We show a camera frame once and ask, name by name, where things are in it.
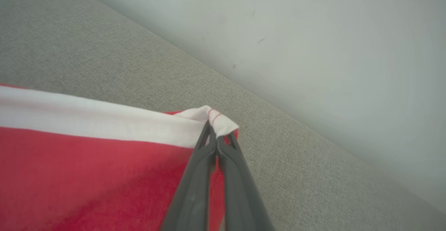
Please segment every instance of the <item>white wall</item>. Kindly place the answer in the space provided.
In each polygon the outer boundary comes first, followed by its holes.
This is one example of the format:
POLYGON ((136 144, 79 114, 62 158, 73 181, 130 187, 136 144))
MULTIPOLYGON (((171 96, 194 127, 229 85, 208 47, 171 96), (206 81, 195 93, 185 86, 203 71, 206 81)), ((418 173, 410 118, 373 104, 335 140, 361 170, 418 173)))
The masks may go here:
POLYGON ((446 213, 446 0, 101 0, 446 213))

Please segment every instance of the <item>red stitching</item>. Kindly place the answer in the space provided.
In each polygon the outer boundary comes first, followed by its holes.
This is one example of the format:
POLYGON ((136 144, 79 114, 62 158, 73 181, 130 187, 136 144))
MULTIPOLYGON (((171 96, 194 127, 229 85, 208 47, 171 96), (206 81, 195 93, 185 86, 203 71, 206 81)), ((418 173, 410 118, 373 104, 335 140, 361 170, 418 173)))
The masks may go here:
POLYGON ((215 119, 216 119, 218 116, 220 116, 220 115, 222 115, 222 114, 219 113, 219 114, 214 118, 214 120, 212 120, 212 126, 214 125, 214 121, 215 121, 215 119))
POLYGON ((209 112, 207 112, 207 118, 209 118, 210 117, 210 111, 212 111, 212 110, 214 110, 213 108, 211 108, 210 110, 209 110, 209 112))

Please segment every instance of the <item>couch cushion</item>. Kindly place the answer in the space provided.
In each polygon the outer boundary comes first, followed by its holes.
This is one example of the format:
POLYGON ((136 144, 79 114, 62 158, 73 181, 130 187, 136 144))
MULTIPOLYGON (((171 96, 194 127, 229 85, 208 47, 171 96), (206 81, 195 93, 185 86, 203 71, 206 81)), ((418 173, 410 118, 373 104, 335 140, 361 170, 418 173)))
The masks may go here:
POLYGON ((0 82, 157 111, 209 105, 277 230, 446 230, 446 216, 96 0, 0 0, 0 82))

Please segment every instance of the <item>gray upholstery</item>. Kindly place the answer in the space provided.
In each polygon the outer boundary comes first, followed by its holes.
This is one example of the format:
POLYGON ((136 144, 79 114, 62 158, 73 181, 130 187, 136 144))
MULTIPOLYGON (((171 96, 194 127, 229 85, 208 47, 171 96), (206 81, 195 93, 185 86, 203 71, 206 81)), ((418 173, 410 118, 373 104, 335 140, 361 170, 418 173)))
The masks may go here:
POLYGON ((0 0, 0 29, 0 83, 228 115, 277 230, 446 230, 392 179, 96 0, 0 0))

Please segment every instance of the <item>red and white fabric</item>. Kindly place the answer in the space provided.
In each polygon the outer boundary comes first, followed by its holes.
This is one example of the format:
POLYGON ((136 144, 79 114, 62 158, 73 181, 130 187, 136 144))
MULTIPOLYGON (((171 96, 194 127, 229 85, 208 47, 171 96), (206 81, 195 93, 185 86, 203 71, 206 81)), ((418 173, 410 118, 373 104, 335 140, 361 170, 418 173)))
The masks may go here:
MULTIPOLYGON (((208 106, 160 113, 0 86, 0 230, 158 230, 204 123, 238 129, 208 106)), ((210 184, 210 230, 224 214, 210 184)))

